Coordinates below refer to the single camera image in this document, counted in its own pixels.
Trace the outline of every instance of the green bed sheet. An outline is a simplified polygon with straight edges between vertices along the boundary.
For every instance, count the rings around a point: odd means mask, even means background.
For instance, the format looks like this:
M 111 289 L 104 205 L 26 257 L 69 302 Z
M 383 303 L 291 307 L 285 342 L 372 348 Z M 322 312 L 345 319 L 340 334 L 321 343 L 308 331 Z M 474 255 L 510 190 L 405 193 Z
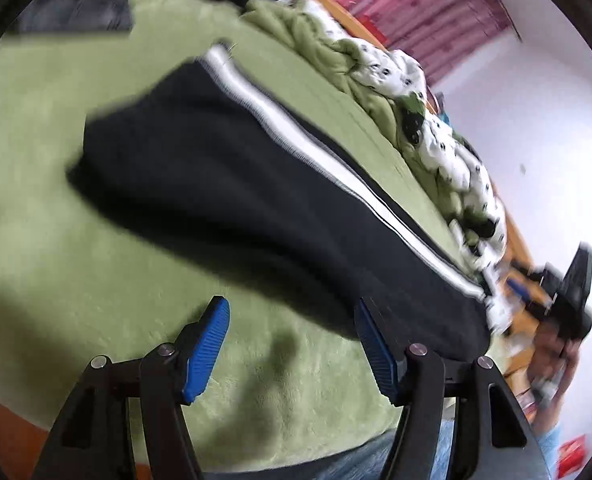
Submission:
M 399 410 L 379 394 L 359 342 L 301 316 L 304 300 L 285 286 L 237 279 L 117 228 L 68 186 L 65 170 L 89 114 L 146 91 L 225 38 L 250 75 L 343 145 L 462 264 L 447 226 L 367 114 L 234 7 L 131 4 L 129 35 L 0 42 L 0 402 L 48 428 L 94 355 L 142 356 L 221 294 L 231 304 L 229 333 L 205 393 L 185 409 L 202 466 L 253 470 L 362 444 L 394 425 Z

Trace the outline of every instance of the pink curtain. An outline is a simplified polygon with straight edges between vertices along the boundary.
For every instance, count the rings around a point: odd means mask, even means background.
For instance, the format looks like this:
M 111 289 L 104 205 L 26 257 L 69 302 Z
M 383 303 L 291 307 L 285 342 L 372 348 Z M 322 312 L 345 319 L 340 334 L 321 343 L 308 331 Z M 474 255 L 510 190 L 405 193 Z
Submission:
M 511 27 L 500 0 L 335 0 L 368 18 L 385 46 L 415 57 L 433 84 L 474 50 Z

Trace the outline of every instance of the white stripe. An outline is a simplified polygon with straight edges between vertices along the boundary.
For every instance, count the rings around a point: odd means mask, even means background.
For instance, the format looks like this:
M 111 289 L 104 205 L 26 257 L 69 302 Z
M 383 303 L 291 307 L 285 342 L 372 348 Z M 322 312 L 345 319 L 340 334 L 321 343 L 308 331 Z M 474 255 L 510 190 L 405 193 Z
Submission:
M 242 76 L 234 67 L 229 53 L 222 45 L 214 45 L 207 51 L 203 59 L 208 63 L 211 72 L 219 79 L 217 82 L 223 91 L 259 118 L 265 131 L 279 145 L 303 160 L 335 185 L 361 200 L 381 222 L 400 237 L 416 256 L 441 275 L 444 280 L 469 297 L 479 301 L 484 299 L 484 291 L 479 285 L 468 280 L 427 247 L 343 161 L 318 146 L 300 125 L 296 124 L 276 103 Z

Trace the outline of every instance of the wooden floor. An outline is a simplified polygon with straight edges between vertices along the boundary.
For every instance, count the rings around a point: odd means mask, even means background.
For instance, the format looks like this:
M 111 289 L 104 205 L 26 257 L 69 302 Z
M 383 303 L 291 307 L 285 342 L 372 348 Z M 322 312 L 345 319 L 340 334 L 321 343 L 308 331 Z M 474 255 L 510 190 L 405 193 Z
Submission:
M 0 468 L 9 480 L 30 480 L 47 432 L 0 404 Z M 151 480 L 149 467 L 137 466 L 138 480 Z

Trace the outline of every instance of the silver bolt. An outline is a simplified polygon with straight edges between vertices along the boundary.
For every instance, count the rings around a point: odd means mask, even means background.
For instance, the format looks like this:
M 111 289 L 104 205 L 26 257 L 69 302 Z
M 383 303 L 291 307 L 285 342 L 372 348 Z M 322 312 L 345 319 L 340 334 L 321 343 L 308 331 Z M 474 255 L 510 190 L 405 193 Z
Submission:
M 97 355 L 92 359 L 92 362 L 90 363 L 90 365 L 92 365 L 92 368 L 95 368 L 96 370 L 98 370 L 98 368 L 102 368 L 106 364 L 107 357 L 105 357 L 104 355 Z
M 163 357 L 167 357 L 168 355 L 173 354 L 175 349 L 171 343 L 163 343 L 161 346 L 158 347 L 158 355 Z
M 427 354 L 427 347 L 422 343 L 412 343 L 409 347 L 409 351 L 413 355 L 423 356 Z
M 478 366 L 481 368 L 485 368 L 486 370 L 491 370 L 493 368 L 493 361 L 486 355 L 481 355 L 478 358 Z

